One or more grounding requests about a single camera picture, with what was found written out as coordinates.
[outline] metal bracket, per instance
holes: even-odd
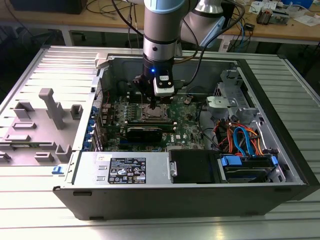
[[[171,177],[176,177],[178,175],[176,162],[175,161],[171,161],[170,165],[169,165],[169,168],[170,168]]]
[[[268,178],[271,179],[274,183],[286,182],[285,174],[282,171],[280,165],[276,166],[276,168],[272,172],[270,172]]]
[[[255,119],[258,112],[258,108],[241,107],[236,110],[235,115],[241,123],[250,124]]]

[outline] wooden table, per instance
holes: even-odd
[[[320,41],[320,24],[316,26],[307,26],[290,18],[287,25],[261,25],[257,24],[257,14],[249,13],[249,8],[249,6],[246,7],[246,13],[243,18],[246,23],[255,25],[251,37],[252,41],[306,45],[317,45]],[[320,6],[313,4],[310,10],[320,12]],[[315,13],[309,12],[307,14],[313,16]],[[236,38],[239,33],[240,31],[237,26],[233,26],[230,30],[226,31],[223,35],[220,48],[225,47],[228,49],[229,42]]]
[[[110,0],[100,0],[100,5],[111,5]],[[118,7],[122,8],[128,6],[126,2],[121,2]],[[113,15],[115,19],[103,16],[98,13],[92,13],[84,10],[79,15],[65,14],[65,13],[47,13],[47,12],[30,12],[30,11],[15,11],[10,5],[13,14],[21,21],[27,28],[41,28],[41,29],[57,29],[61,30],[65,44],[67,46],[73,45],[71,31],[93,31],[93,32],[113,32],[126,33],[128,26],[120,19],[118,15]],[[89,6],[92,11],[98,12],[98,1]],[[106,7],[107,11],[114,10],[113,6]],[[137,24],[141,32],[144,26],[144,6],[137,5]],[[320,6],[313,5],[312,11],[320,11]],[[287,43],[287,44],[306,44],[316,45],[320,41],[320,24],[316,26],[306,26],[300,22],[290,19],[288,25],[260,25],[256,22],[257,15],[248,13],[249,7],[246,8],[244,18],[247,23],[255,25],[252,41],[258,42],[273,42],[273,43]],[[122,14],[127,17],[129,8],[121,10]],[[4,0],[0,0],[0,25],[3,26],[20,26],[20,24],[10,15],[7,10]],[[226,51],[230,41],[238,36],[239,29],[234,26],[225,34],[220,36],[222,43],[220,51]]]

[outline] wire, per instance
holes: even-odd
[[[9,13],[11,14],[11,16],[32,36],[35,37],[28,28],[26,28],[26,26],[13,14],[13,12],[10,10],[7,0],[4,0],[4,4],[6,9],[9,11]]]
[[[238,126],[233,132],[233,142],[234,142],[235,147],[242,153],[243,156],[246,155],[245,151],[238,144],[237,133],[239,131],[242,131],[244,133],[245,143],[246,143],[246,148],[248,150],[248,154],[249,155],[254,155],[254,151],[253,151],[253,149],[252,149],[252,147],[250,145],[249,134],[248,134],[247,130],[243,126]]]
[[[233,13],[233,15],[240,16],[239,8],[237,8],[237,7],[235,7],[235,8],[236,8],[236,10],[238,11],[239,14]],[[242,26],[245,26],[245,25],[246,25],[246,20],[244,20],[243,18],[241,18],[240,21],[241,21],[241,24],[242,24],[242,21],[243,21],[243,23],[244,23],[244,24],[242,24]],[[236,49],[236,48],[235,48],[235,45],[236,45],[236,43],[237,43],[237,41],[238,41],[238,39],[240,38],[240,35],[241,35],[241,33],[242,33],[242,29],[241,29],[240,27],[238,27],[238,25],[236,25],[236,27],[239,29],[240,32],[239,32],[236,40],[231,44],[231,47],[227,50],[227,53],[229,53],[229,52],[232,50],[232,48],[233,48],[233,50]]]
[[[98,6],[99,6],[99,10],[100,11],[93,11],[91,9],[89,9],[89,6],[95,2],[98,1]],[[109,13],[112,13],[112,12],[115,12],[115,10],[112,10],[112,11],[103,11],[104,8],[107,8],[107,7],[110,7],[110,6],[113,6],[112,4],[109,4],[109,5],[104,5],[103,7],[100,7],[100,2],[99,0],[93,0],[91,2],[89,2],[86,6],[85,6],[85,9],[87,9],[89,12],[91,13],[94,13],[94,14],[109,14]]]
[[[130,3],[130,10],[129,10],[129,14],[128,14],[128,20],[130,21],[130,23],[132,24],[132,3]],[[129,46],[132,49],[132,45],[131,45],[131,40],[130,40],[130,27],[128,27],[128,41],[129,41]]]
[[[260,147],[260,138],[258,138],[258,149],[261,155],[264,155],[264,153],[261,151],[261,147]]]
[[[119,11],[116,3],[115,3],[115,0],[111,0],[112,4],[113,4],[113,7],[115,8],[116,12],[118,13],[118,15],[120,16],[120,18],[133,30],[135,31],[137,34],[139,34],[140,36],[144,36],[141,32],[139,32],[134,26],[132,26],[132,24],[130,24],[130,22],[128,22],[124,16],[122,15],[122,13]]]
[[[136,5],[133,5],[133,13],[134,13],[134,25],[135,28],[138,30],[138,21],[137,21],[137,12],[136,12]],[[139,35],[138,33],[136,34],[136,41],[138,43],[138,49],[140,48],[140,43],[139,43]]]
[[[191,89],[195,89],[195,88],[202,89],[203,92],[206,93],[206,89],[205,89],[203,86],[195,85],[195,86],[190,87],[190,88],[188,89],[188,91],[186,91],[186,95],[189,96]]]
[[[216,144],[210,137],[208,137],[208,135],[206,135],[206,134],[204,133],[204,130],[202,129],[201,124],[200,124],[200,114],[201,114],[202,108],[203,108],[203,106],[204,106],[205,104],[206,104],[206,101],[204,101],[204,102],[201,104],[200,109],[199,109],[199,113],[198,113],[198,116],[197,116],[197,118],[198,118],[198,126],[199,126],[200,132],[203,134],[203,136],[204,136],[206,139],[208,139],[208,140],[217,148],[217,147],[218,147],[217,144]]]
[[[254,149],[255,149],[255,154],[259,155],[258,149],[257,149],[257,145],[255,144],[255,142],[251,139],[250,142],[253,144]]]
[[[245,30],[244,30],[244,26],[242,25],[241,22],[238,22],[241,26],[241,32],[242,32],[242,38],[241,38],[241,43],[240,43],[240,47],[236,50],[236,52],[238,53],[240,51],[240,49],[242,49],[242,47],[244,46],[244,39],[245,39]]]
[[[198,72],[199,72],[199,69],[200,69],[201,61],[202,61],[202,59],[203,59],[203,57],[204,57],[205,51],[206,51],[207,47],[209,46],[209,44],[210,44],[213,40],[215,40],[218,36],[220,36],[221,34],[223,34],[223,33],[226,32],[226,31],[228,31],[228,30],[229,30],[230,28],[232,28],[235,24],[237,24],[237,22],[239,22],[239,21],[241,20],[241,18],[245,15],[246,10],[245,10],[245,8],[244,8],[242,5],[240,5],[240,4],[237,3],[236,1],[232,1],[232,0],[225,0],[225,1],[226,1],[226,2],[229,2],[229,3],[233,4],[233,5],[238,6],[239,8],[241,8],[242,12],[240,13],[240,16],[238,16],[237,19],[236,19],[233,23],[231,23],[229,26],[225,27],[224,29],[222,29],[222,30],[220,30],[218,33],[216,33],[216,34],[204,45],[204,47],[203,47],[203,49],[202,49],[202,51],[201,51],[201,54],[200,54],[200,56],[199,56],[199,60],[198,60],[198,64],[197,64],[197,66],[196,66],[195,72],[194,72],[191,80],[190,80],[185,86],[190,85],[190,84],[195,80],[195,78],[196,78],[196,76],[197,76],[197,74],[198,74]]]
[[[184,25],[186,26],[186,28],[192,34],[192,37],[193,37],[193,39],[195,41],[195,44],[196,44],[196,49],[195,49],[195,52],[194,52],[194,54],[192,56],[186,57],[186,58],[184,58],[182,60],[176,60],[176,61],[174,61],[174,64],[182,64],[182,63],[185,63],[185,62],[195,58],[196,55],[198,54],[198,50],[199,50],[199,42],[198,42],[198,39],[197,39],[195,33],[192,31],[191,27],[187,24],[187,22],[184,19],[182,19],[182,21],[183,21]]]

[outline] power supply label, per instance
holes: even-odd
[[[111,158],[108,182],[110,184],[145,184],[146,158]]]

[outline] electronic equipment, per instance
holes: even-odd
[[[96,50],[88,96],[69,109],[46,87],[17,101],[0,160],[68,162],[53,193],[81,220],[264,215],[319,189],[243,55],[204,54],[220,3],[144,0],[143,55]],[[175,59],[191,32],[199,60]]]
[[[16,11],[80,14],[88,0],[10,0]]]
[[[78,150],[53,189],[77,218],[263,215],[319,188],[245,61],[206,57],[198,90],[152,109],[132,80],[143,58],[125,54],[108,53],[97,78],[105,90],[99,83],[82,113]],[[187,79],[195,64],[173,72]]]

